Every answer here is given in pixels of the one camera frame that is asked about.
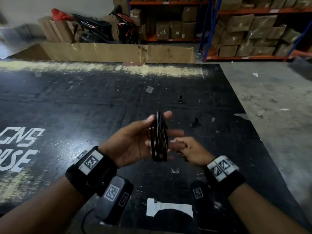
black cord bundle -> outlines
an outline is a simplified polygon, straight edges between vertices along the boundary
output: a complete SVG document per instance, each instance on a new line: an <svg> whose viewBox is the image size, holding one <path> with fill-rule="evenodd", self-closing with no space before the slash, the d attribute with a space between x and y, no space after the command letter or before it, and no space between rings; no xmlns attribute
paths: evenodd
<svg viewBox="0 0 312 234"><path fill-rule="evenodd" d="M156 113L156 118L151 125L151 147L152 157L154 161L162 162L167 161L168 151L168 135L166 129L168 126L163 118L163 114Z"/></svg>

black controller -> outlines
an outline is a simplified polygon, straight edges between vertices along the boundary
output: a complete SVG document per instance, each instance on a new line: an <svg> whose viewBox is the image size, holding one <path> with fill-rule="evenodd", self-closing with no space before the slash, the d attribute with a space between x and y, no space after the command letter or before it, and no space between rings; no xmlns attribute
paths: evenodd
<svg viewBox="0 0 312 234"><path fill-rule="evenodd" d="M127 179L113 177L104 195L99 198L94 210L94 216L107 224L116 224L130 198L133 185Z"/></svg>

left hand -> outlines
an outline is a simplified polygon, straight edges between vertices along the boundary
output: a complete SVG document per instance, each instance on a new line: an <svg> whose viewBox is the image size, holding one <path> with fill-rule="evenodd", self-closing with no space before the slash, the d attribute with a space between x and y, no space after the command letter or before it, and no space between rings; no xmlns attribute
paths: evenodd
<svg viewBox="0 0 312 234"><path fill-rule="evenodd" d="M172 117L171 111L163 114L165 119ZM130 125L121 128L103 145L99 146L99 151L110 157L118 168L131 165L143 158L151 158L148 141L150 141L150 126L155 117L150 115L142 121L132 122ZM183 130L167 130L168 137L183 137ZM182 150L185 148L183 143L169 143L169 149Z"/></svg>

red motorcycle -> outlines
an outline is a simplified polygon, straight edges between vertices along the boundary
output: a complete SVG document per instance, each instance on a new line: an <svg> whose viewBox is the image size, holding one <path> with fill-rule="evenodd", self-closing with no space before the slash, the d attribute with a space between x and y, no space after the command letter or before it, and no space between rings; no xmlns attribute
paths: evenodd
<svg viewBox="0 0 312 234"><path fill-rule="evenodd" d="M127 15L121 13L121 6L118 5L109 15L114 15L118 20L119 41L114 41L112 36L112 25L104 20L93 20L81 15L72 14L77 23L82 27L79 42L84 43L123 43L138 44L138 32L135 31L135 22ZM75 38L78 25L74 26Z"/></svg>

